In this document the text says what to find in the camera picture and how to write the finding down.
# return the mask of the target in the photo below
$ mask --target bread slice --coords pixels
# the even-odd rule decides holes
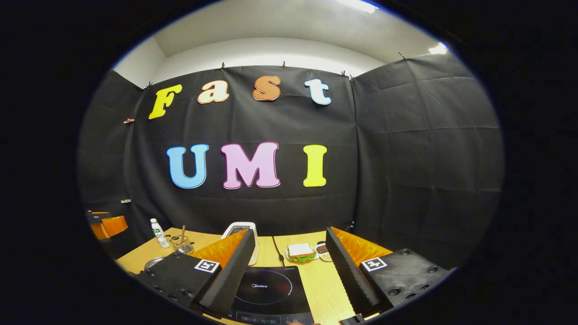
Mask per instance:
[[[315,254],[307,243],[289,245],[287,249],[289,250],[289,258],[307,257]]]

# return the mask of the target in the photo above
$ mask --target letter m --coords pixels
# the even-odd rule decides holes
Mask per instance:
[[[241,187],[241,182],[237,180],[237,172],[243,179],[247,187],[251,187],[253,179],[259,171],[259,179],[256,184],[258,187],[276,187],[281,184],[275,171],[275,152],[279,145],[275,142],[262,142],[259,144],[249,160],[241,145],[232,143],[224,145],[221,152],[225,154],[227,162],[227,180],[223,187],[227,190],[234,190]]]

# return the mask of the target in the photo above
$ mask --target letter u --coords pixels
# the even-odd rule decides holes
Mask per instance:
[[[172,147],[166,151],[169,156],[169,171],[171,179],[176,186],[184,189],[194,189],[201,186],[207,178],[207,167],[205,153],[209,146],[203,143],[191,147],[191,152],[195,155],[195,169],[197,173],[193,177],[186,177],[183,169],[183,155],[187,151],[184,147]]]

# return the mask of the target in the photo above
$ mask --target metal strainer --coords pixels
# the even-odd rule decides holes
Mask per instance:
[[[169,242],[171,243],[171,246],[176,252],[183,253],[186,255],[195,252],[195,249],[192,247],[192,244],[194,244],[194,242],[190,242],[187,236],[183,237],[182,242],[181,242],[181,235],[173,236],[171,237]]]

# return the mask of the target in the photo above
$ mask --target orange object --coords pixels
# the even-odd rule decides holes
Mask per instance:
[[[102,219],[102,225],[109,236],[114,236],[128,228],[127,221],[124,216]]]
[[[245,234],[247,234],[247,229],[216,241],[205,248],[199,249],[191,254],[191,256],[218,262],[221,264],[222,268],[225,268]]]
[[[281,84],[281,78],[277,76],[261,76],[255,80],[255,90],[253,98],[256,101],[274,101],[281,95],[281,89],[277,87]]]
[[[101,214],[107,212],[93,212],[93,214]],[[91,224],[90,228],[98,240],[110,238],[128,228],[127,221],[124,216],[102,219],[102,223]]]
[[[349,232],[331,227],[341,244],[357,266],[361,262],[372,258],[381,257],[393,253],[387,248],[383,248],[361,237],[350,234]]]

